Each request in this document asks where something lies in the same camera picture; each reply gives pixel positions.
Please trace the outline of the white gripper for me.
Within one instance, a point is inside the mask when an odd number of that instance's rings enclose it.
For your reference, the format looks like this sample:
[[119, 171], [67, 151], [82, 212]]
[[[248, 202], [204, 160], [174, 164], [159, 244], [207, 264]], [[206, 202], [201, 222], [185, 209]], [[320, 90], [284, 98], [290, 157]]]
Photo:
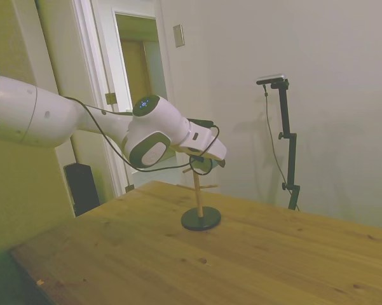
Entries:
[[189, 131], [185, 139], [177, 144], [177, 152], [190, 155], [190, 163], [203, 163], [203, 158], [218, 161], [218, 165], [225, 167], [227, 149], [219, 140], [219, 128], [215, 125], [201, 126], [189, 122]]

